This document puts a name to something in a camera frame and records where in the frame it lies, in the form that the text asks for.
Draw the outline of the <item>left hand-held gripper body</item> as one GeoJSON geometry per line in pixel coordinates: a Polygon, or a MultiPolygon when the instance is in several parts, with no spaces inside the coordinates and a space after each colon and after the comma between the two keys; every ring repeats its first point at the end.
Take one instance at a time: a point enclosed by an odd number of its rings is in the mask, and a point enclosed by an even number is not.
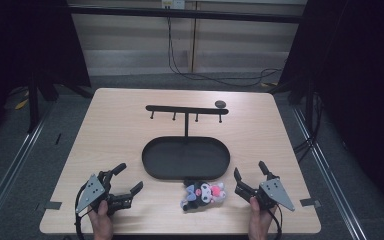
{"type": "Polygon", "coordinates": [[[102,200],[107,202],[108,216],[112,216],[116,211],[130,208],[134,197],[133,192],[122,195],[110,193],[111,179],[118,174],[119,172],[114,171],[100,172],[98,175],[92,174],[76,197],[75,213],[79,214],[87,207],[98,211],[102,200]]]}

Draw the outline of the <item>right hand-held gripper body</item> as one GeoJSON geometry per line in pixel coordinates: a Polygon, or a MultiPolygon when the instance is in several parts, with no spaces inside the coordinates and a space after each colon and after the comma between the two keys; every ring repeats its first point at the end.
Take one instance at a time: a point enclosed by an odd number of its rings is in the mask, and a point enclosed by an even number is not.
{"type": "Polygon", "coordinates": [[[290,211],[295,210],[295,206],[280,181],[280,178],[273,174],[270,178],[261,182],[257,189],[251,188],[244,182],[242,185],[237,185],[236,183],[235,193],[246,202],[250,202],[250,198],[255,197],[261,210],[271,209],[277,204],[282,205],[290,211]]]}

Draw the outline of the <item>black and pink plush toy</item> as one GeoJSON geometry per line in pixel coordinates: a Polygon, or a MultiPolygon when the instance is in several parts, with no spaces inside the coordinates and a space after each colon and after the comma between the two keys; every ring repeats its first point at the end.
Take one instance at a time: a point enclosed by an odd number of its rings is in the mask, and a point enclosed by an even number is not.
{"type": "Polygon", "coordinates": [[[183,185],[186,191],[184,199],[180,202],[183,211],[195,210],[210,204],[222,204],[227,197],[222,182],[211,184],[201,180],[185,180],[183,185]]]}

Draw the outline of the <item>black hook rack with tray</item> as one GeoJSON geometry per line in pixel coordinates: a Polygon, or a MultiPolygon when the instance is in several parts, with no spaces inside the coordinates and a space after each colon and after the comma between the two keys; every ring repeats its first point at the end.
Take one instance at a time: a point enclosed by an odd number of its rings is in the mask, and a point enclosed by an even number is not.
{"type": "Polygon", "coordinates": [[[147,105],[154,118],[155,112],[172,113],[173,119],[184,115],[183,136],[160,136],[148,142],[142,151],[146,172],[161,180],[212,180],[221,177],[229,167],[230,152],[220,140],[206,136],[189,135],[189,115],[198,121],[200,115],[217,115],[219,122],[227,115],[226,108],[196,108],[180,106],[147,105]]]}

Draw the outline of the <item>person's left hand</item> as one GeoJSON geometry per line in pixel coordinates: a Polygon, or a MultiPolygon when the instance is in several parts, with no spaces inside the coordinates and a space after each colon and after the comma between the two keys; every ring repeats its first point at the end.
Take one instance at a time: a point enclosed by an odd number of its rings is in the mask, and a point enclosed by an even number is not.
{"type": "Polygon", "coordinates": [[[105,200],[100,202],[97,212],[88,207],[94,240],[112,240],[113,238],[113,224],[107,212],[108,203],[105,200]]]}

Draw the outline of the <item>person's right hand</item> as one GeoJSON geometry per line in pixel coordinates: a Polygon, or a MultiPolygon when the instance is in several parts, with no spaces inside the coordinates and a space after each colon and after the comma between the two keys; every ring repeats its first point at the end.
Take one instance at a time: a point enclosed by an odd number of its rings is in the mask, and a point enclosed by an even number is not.
{"type": "Polygon", "coordinates": [[[249,240],[267,240],[269,227],[277,208],[274,207],[270,210],[261,210],[255,197],[250,198],[250,207],[248,227],[249,240]]]}

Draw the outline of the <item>black metal stand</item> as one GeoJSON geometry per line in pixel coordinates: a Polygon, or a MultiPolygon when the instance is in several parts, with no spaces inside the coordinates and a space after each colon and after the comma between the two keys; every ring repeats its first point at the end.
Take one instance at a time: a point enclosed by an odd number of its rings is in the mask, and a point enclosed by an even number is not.
{"type": "Polygon", "coordinates": [[[56,85],[62,85],[84,98],[91,99],[93,96],[91,92],[84,90],[81,86],[61,78],[58,75],[49,73],[45,73],[44,75],[39,73],[32,74],[28,84],[30,116],[28,133],[32,133],[38,127],[40,122],[38,93],[41,93],[46,101],[55,102],[59,98],[56,85]]]}

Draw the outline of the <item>dark curtain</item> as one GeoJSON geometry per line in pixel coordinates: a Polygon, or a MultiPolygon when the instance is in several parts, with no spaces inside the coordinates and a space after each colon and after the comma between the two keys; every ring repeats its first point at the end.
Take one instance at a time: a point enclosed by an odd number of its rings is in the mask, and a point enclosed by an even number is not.
{"type": "Polygon", "coordinates": [[[319,94],[384,194],[384,0],[307,0],[281,81],[293,103],[319,94]]]}
{"type": "Polygon", "coordinates": [[[48,101],[61,84],[89,98],[86,62],[67,0],[0,0],[0,122],[10,92],[48,101]]]}

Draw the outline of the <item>thin vertical metal pole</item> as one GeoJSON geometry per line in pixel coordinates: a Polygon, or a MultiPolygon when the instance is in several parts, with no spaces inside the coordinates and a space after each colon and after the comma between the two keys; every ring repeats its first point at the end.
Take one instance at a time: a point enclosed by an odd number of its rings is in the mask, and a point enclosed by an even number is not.
{"type": "MultiPolygon", "coordinates": [[[[197,2],[192,1],[191,2],[191,10],[197,9],[197,2]]],[[[190,31],[190,51],[189,51],[189,62],[188,62],[188,71],[190,73],[195,73],[195,43],[196,43],[196,19],[191,18],[191,31],[190,31]]]]}

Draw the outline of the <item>black horizontal bar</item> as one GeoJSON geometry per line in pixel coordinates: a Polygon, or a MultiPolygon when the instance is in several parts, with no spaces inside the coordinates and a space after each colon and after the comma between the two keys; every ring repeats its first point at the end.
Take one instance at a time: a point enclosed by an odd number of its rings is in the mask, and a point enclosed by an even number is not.
{"type": "Polygon", "coordinates": [[[253,13],[235,13],[235,12],[218,12],[218,11],[201,11],[201,10],[102,7],[102,6],[93,6],[93,5],[73,5],[73,4],[69,4],[68,9],[71,13],[75,13],[75,14],[188,18],[188,19],[273,22],[273,23],[290,23],[290,24],[299,24],[304,21],[304,18],[302,16],[294,16],[294,15],[253,14],[253,13]]]}

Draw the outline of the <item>metal floor rail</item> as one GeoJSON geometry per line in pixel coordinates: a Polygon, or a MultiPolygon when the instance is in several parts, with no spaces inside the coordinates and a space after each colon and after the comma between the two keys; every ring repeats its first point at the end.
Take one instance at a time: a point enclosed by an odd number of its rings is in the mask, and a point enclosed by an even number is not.
{"type": "Polygon", "coordinates": [[[12,188],[21,168],[23,167],[38,137],[40,136],[44,123],[47,120],[49,114],[52,112],[54,105],[54,102],[50,102],[46,105],[43,115],[38,119],[36,125],[27,132],[27,135],[23,139],[23,143],[18,149],[17,154],[14,156],[11,165],[0,181],[0,209],[2,208],[2,205],[7,198],[8,193],[12,188]]]}
{"type": "Polygon", "coordinates": [[[359,219],[342,191],[320,145],[316,140],[310,139],[310,131],[305,126],[304,113],[296,107],[293,108],[293,113],[352,239],[368,240],[359,219]]]}

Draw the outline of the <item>white wall socket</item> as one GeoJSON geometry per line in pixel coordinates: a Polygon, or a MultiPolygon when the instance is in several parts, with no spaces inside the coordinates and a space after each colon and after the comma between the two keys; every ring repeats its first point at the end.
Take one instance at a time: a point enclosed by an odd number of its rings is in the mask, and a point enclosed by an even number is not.
{"type": "Polygon", "coordinates": [[[185,0],[161,0],[163,9],[185,9],[185,0]]]}

